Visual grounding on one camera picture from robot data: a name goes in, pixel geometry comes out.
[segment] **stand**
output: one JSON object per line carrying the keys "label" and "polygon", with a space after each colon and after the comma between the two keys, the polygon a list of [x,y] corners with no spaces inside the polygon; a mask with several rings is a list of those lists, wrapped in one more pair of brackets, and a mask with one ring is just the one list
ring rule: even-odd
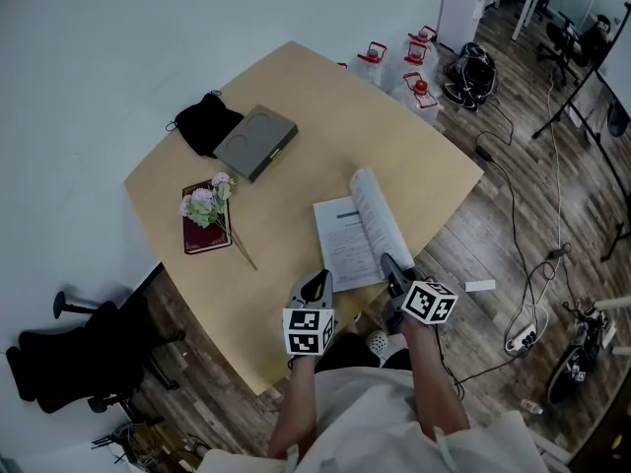
{"label": "stand", "polygon": [[[543,130],[545,130],[548,126],[550,126],[554,121],[560,120],[561,119],[561,114],[563,113],[563,110],[565,109],[566,106],[569,106],[570,108],[572,108],[572,110],[574,110],[574,112],[579,116],[579,119],[581,119],[581,122],[585,125],[585,128],[588,130],[588,133],[592,136],[592,138],[596,142],[596,145],[600,149],[600,152],[602,153],[602,155],[604,157],[604,160],[607,163],[607,166],[611,170],[611,173],[613,173],[613,177],[615,178],[615,181],[618,184],[618,187],[620,188],[620,191],[622,192],[622,197],[624,198],[624,202],[625,202],[625,206],[626,206],[626,210],[627,210],[627,221],[629,221],[630,224],[631,224],[631,197],[629,196],[629,194],[627,193],[626,189],[624,188],[624,185],[622,184],[622,180],[620,180],[620,176],[618,175],[618,172],[616,171],[615,167],[613,166],[613,163],[611,162],[611,159],[609,158],[609,155],[607,154],[606,150],[602,146],[602,143],[600,142],[600,132],[594,133],[594,131],[592,130],[592,128],[588,124],[587,120],[583,117],[583,115],[580,113],[580,111],[572,103],[572,100],[578,94],[578,92],[581,90],[581,88],[586,83],[586,81],[590,78],[592,73],[596,72],[596,75],[598,76],[600,81],[605,83],[605,85],[606,85],[606,82],[598,74],[597,70],[598,70],[598,68],[600,68],[600,66],[604,62],[604,59],[606,58],[607,54],[609,53],[609,51],[611,50],[613,45],[615,45],[615,43],[617,42],[618,38],[620,37],[620,33],[622,32],[622,29],[624,29],[624,26],[626,25],[626,23],[627,23],[627,21],[629,19],[629,14],[631,13],[631,4],[625,3],[624,6],[627,9],[626,14],[624,15],[624,20],[622,20],[622,24],[620,25],[620,28],[618,29],[618,31],[617,31],[617,33],[615,35],[615,38],[613,39],[611,44],[608,46],[607,51],[601,56],[600,60],[597,61],[595,63],[595,65],[590,69],[588,74],[581,81],[581,84],[579,84],[579,86],[577,86],[577,88],[574,90],[574,92],[572,92],[572,95],[570,95],[568,97],[568,99],[565,100],[565,102],[556,111],[556,113],[543,126],[541,126],[541,128],[539,128],[537,131],[534,132],[534,134],[532,135],[532,139],[539,138],[539,135],[541,134],[541,132]],[[611,244],[611,247],[609,248],[608,253],[600,258],[600,262],[604,262],[604,261],[608,260],[611,257],[611,254],[613,253],[613,249],[615,248],[615,246],[618,244],[619,241],[621,241],[621,240],[623,240],[625,238],[631,237],[631,230],[628,231],[627,233],[625,233],[624,235],[622,234],[623,228],[624,228],[624,222],[616,225],[616,236],[615,236],[615,239],[613,240],[613,243]]]}

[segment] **book page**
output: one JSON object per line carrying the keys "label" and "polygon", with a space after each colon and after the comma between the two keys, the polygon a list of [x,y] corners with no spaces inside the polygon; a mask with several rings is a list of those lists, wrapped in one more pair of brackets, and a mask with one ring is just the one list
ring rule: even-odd
{"label": "book page", "polygon": [[387,206],[384,194],[370,169],[359,169],[351,178],[353,201],[360,213],[369,244],[379,266],[380,277],[384,278],[380,260],[388,253],[402,270],[414,266],[403,235],[394,216]]}
{"label": "book page", "polygon": [[333,292],[383,280],[353,198],[314,204],[324,268],[333,274]]}

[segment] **extension cord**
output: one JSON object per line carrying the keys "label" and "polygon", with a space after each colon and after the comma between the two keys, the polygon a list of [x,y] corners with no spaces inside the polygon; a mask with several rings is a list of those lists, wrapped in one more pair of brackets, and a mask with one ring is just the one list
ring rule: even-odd
{"label": "extension cord", "polygon": [[504,348],[509,354],[518,354],[522,350],[528,349],[536,340],[536,327],[529,324],[517,336],[506,342]]}

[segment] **white block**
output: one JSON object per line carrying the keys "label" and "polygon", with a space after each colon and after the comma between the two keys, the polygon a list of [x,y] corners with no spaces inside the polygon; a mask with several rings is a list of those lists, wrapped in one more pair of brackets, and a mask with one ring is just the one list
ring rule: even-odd
{"label": "white block", "polygon": [[287,354],[320,356],[333,337],[335,316],[331,308],[284,308],[283,331]]}
{"label": "white block", "polygon": [[493,289],[495,289],[494,280],[476,280],[464,283],[464,290],[467,293],[475,293],[476,291],[492,291]]}
{"label": "white block", "polygon": [[457,295],[437,282],[415,281],[405,297],[401,310],[424,324],[447,322]]}

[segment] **black bag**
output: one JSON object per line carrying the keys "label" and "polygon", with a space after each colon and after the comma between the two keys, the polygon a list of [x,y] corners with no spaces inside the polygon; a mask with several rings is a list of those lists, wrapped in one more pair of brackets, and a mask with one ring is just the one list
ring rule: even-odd
{"label": "black bag", "polygon": [[214,155],[215,148],[244,118],[238,112],[229,110],[219,98],[221,92],[212,91],[200,103],[191,105],[180,112],[170,123],[177,128],[190,148],[199,156]]}

